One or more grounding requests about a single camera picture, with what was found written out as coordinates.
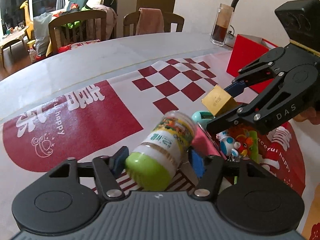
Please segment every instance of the white wall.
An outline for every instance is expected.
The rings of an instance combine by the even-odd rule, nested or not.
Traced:
[[[123,17],[136,11],[137,0],[118,0],[117,38],[123,36]]]
[[[232,18],[236,33],[255,35],[277,45],[288,44],[289,38],[274,10],[290,0],[240,0]],[[176,0],[174,13],[185,18],[183,31],[210,33],[220,3],[232,0]]]

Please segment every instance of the white plastic bag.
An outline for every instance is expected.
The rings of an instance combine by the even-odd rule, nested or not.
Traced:
[[[33,27],[36,38],[36,52],[38,56],[45,55],[49,46],[49,22],[52,19],[51,13],[43,13],[33,18]]]

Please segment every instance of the jar label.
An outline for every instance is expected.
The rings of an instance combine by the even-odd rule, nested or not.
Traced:
[[[141,144],[145,145],[146,143],[158,152],[161,152],[176,168],[178,167],[181,161],[181,149],[173,134],[164,130],[153,131]]]
[[[153,132],[160,130],[172,134],[179,145],[181,154],[188,149],[194,137],[192,128],[183,122],[183,120],[174,117],[164,117],[154,128]]]

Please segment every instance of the wooden chair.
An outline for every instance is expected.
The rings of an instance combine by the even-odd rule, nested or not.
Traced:
[[[61,46],[66,46],[72,43],[81,42],[81,41],[87,41],[88,39],[84,40],[83,37],[83,22],[85,21],[86,26],[86,36],[89,37],[90,35],[90,27],[89,27],[89,20],[92,20],[93,22],[93,38],[97,39],[97,33],[96,33],[96,25],[95,25],[95,19],[101,19],[101,41],[106,40],[106,18],[107,14],[105,11],[101,10],[88,10],[88,11],[79,11],[79,12],[73,12],[69,14],[65,14],[62,16],[59,16],[58,18],[52,20],[49,23],[49,35],[52,43],[52,50],[53,52],[57,52],[57,41],[56,41],[56,35],[55,35],[55,28],[58,29],[60,32],[60,40],[61,40]],[[76,38],[76,30],[77,28],[72,28],[72,38],[73,41],[70,39],[70,32],[69,29],[62,25],[67,25],[68,23],[72,23],[73,26],[75,25],[75,22],[80,21],[79,25],[79,36],[80,40],[77,41]],[[62,29],[66,30],[66,37],[62,31]]]
[[[164,21],[164,32],[169,33],[171,31],[171,24],[177,23],[176,32],[182,32],[184,18],[174,13],[162,12]],[[130,25],[133,24],[133,35],[136,35],[137,24],[139,21],[140,12],[129,13],[123,18],[123,36],[130,36]]]

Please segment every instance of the teal toy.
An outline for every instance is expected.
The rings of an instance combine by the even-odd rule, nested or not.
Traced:
[[[214,119],[214,116],[208,111],[197,111],[192,115],[191,119],[206,129],[207,123]]]

